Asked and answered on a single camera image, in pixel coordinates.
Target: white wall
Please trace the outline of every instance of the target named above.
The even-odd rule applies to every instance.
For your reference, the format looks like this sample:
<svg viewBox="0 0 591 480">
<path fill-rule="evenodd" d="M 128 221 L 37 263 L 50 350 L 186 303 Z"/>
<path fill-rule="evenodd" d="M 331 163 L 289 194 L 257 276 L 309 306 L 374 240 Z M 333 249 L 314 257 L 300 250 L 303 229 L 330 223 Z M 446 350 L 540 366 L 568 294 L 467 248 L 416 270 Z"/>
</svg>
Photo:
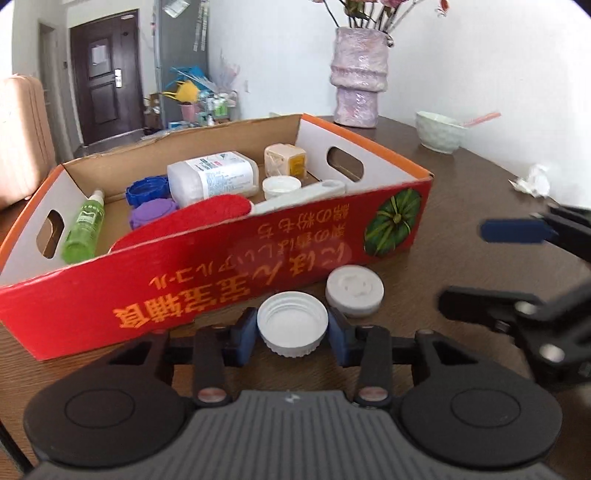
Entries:
<svg viewBox="0 0 591 480">
<path fill-rule="evenodd" d="M 59 62 L 67 61 L 66 10 L 60 0 L 14 0 L 12 26 L 12 72 L 39 77 L 39 23 L 56 29 Z M 60 69 L 60 122 L 72 150 L 80 146 L 67 69 Z"/>
<path fill-rule="evenodd" d="M 12 43 L 12 16 L 14 15 L 14 1 L 0 10 L 0 45 Z M 0 50 L 0 78 L 12 75 L 12 49 Z"/>
<path fill-rule="evenodd" d="M 328 82 L 335 25 L 322 4 L 213 0 L 210 10 L 210 72 L 217 75 L 220 52 L 240 66 L 236 88 L 244 118 L 270 112 L 331 113 L 336 104 L 336 89 Z M 342 8 L 333 10 L 344 24 Z"/>
<path fill-rule="evenodd" d="M 466 147 L 519 175 L 546 164 L 556 200 L 591 207 L 591 19 L 571 0 L 450 0 L 447 18 L 438 3 L 425 0 L 394 31 L 381 114 L 412 125 L 417 110 L 469 119 L 499 109 Z M 335 35 L 322 4 L 210 4 L 210 68 L 220 51 L 241 66 L 245 118 L 332 112 Z"/>
<path fill-rule="evenodd" d="M 154 0 L 86 0 L 67 6 L 68 28 L 120 12 L 139 9 L 139 63 L 144 96 L 157 91 L 152 13 Z"/>
</svg>

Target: wooden door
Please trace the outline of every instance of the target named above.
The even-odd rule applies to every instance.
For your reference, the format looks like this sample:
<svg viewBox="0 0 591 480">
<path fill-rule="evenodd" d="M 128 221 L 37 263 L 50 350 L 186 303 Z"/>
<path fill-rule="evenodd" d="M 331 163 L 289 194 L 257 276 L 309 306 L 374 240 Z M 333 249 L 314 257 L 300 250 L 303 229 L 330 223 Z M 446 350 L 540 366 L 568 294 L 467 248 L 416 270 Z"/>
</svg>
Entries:
<svg viewBox="0 0 591 480">
<path fill-rule="evenodd" d="M 142 128 L 138 11 L 71 28 L 70 42 L 84 144 Z"/>
</svg>

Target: small white container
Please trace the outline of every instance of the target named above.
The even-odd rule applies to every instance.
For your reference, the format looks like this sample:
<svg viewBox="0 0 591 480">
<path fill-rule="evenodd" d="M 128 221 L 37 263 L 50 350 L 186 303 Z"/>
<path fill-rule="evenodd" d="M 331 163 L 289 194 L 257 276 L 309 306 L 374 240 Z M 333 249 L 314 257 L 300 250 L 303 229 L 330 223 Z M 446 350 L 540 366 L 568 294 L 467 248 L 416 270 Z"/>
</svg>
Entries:
<svg viewBox="0 0 591 480">
<path fill-rule="evenodd" d="M 262 191 L 265 192 L 265 200 L 271 200 L 286 193 L 299 190 L 301 182 L 288 175 L 269 177 L 262 182 Z"/>
<path fill-rule="evenodd" d="M 308 156 L 303 148 L 288 144 L 269 145 L 265 149 L 267 177 L 286 175 L 304 179 L 307 176 Z"/>
<path fill-rule="evenodd" d="M 466 136 L 468 129 L 448 116 L 417 112 L 417 133 L 421 144 L 439 153 L 452 154 Z"/>
<path fill-rule="evenodd" d="M 318 348 L 329 325 L 322 302 L 299 291 L 273 295 L 259 308 L 259 333 L 275 353 L 297 358 Z"/>
<path fill-rule="evenodd" d="M 331 307 L 354 318 L 368 317 L 379 310 L 384 284 L 368 268 L 345 265 L 334 270 L 326 282 L 326 300 Z"/>
<path fill-rule="evenodd" d="M 259 168 L 238 152 L 224 152 L 167 167 L 170 193 L 181 208 L 224 193 L 245 197 L 259 190 Z"/>
</svg>

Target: red cardboard box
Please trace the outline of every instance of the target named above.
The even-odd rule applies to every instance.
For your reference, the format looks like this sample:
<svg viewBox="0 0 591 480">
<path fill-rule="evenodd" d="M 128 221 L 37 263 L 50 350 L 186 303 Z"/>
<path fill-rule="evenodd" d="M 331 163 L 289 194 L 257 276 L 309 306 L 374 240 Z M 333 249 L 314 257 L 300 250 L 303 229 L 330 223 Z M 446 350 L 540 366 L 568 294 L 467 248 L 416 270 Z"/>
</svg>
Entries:
<svg viewBox="0 0 591 480">
<path fill-rule="evenodd" d="M 109 253 L 129 232 L 124 192 L 134 181 L 221 151 L 238 151 L 261 166 L 265 147 L 275 143 L 304 148 L 311 181 L 344 181 L 347 195 Z M 0 320 L 39 360 L 190 323 L 201 312 L 410 247 L 431 182 L 410 160 L 309 115 L 180 131 L 74 160 L 50 174 L 0 248 Z M 95 189 L 106 196 L 99 256 L 66 266 L 60 249 Z"/>
</svg>

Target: pink cup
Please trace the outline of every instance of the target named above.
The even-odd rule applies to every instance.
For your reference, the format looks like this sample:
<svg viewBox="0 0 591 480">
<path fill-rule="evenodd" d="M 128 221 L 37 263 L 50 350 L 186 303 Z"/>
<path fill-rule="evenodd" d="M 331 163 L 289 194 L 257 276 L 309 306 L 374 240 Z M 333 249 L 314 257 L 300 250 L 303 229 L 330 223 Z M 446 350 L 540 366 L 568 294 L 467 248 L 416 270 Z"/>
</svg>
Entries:
<svg viewBox="0 0 591 480">
<path fill-rule="evenodd" d="M 196 107 L 194 103 L 188 105 L 181 105 L 181 114 L 185 122 L 192 124 L 195 121 Z"/>
</svg>

